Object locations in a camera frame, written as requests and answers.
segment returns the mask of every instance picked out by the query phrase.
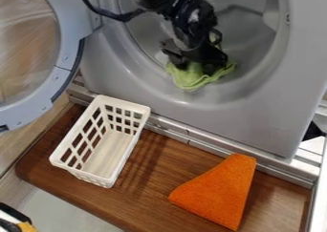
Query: orange cloth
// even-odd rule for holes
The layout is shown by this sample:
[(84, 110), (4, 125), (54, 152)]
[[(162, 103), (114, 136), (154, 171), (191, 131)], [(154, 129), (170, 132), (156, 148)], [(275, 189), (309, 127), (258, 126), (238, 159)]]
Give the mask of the orange cloth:
[(175, 189), (169, 201), (198, 216), (236, 231), (240, 225), (256, 160), (234, 154)]

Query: wooden platform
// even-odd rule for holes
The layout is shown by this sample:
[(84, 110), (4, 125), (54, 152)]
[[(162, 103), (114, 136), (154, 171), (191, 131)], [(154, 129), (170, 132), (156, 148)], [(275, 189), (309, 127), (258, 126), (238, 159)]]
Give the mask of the wooden platform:
[[(34, 145), (17, 164), (18, 177), (127, 231), (229, 231), (167, 201), (178, 185), (222, 161), (178, 141), (143, 131), (113, 189), (53, 167), (49, 155), (83, 111), (74, 106)], [(239, 231), (303, 231), (310, 195), (310, 190), (256, 172)]]

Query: washing machine door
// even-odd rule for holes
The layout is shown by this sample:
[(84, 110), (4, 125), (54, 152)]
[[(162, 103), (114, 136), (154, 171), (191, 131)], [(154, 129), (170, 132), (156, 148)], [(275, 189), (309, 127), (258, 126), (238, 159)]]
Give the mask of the washing machine door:
[(92, 30), (81, 0), (0, 0), (0, 131), (52, 108)]
[[(291, 158), (326, 89), (325, 0), (208, 0), (222, 47), (237, 70), (196, 92), (165, 71), (160, 40), (169, 24), (147, 13), (128, 24), (106, 21), (87, 39), (81, 71), (87, 87), (151, 107), (160, 116)], [(130, 11), (131, 0), (100, 0)]]

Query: white laundry basket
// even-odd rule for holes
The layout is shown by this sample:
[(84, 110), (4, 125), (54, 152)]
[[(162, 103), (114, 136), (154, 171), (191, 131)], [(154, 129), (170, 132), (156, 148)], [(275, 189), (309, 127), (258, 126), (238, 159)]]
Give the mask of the white laundry basket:
[(111, 188), (136, 143), (150, 108), (99, 95), (50, 156), (52, 165)]

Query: green towel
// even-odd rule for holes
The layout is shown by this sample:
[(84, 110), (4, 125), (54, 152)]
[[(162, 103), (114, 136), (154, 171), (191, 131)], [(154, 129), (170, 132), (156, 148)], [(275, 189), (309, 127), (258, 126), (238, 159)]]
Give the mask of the green towel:
[(176, 68), (174, 64), (168, 62), (166, 70), (172, 75), (174, 83), (178, 88), (186, 91), (196, 91), (208, 83), (215, 82), (223, 76), (230, 74), (235, 70), (236, 66), (236, 63), (230, 62), (225, 68), (218, 70), (212, 76), (203, 74), (203, 66), (197, 62), (191, 62), (185, 71)]

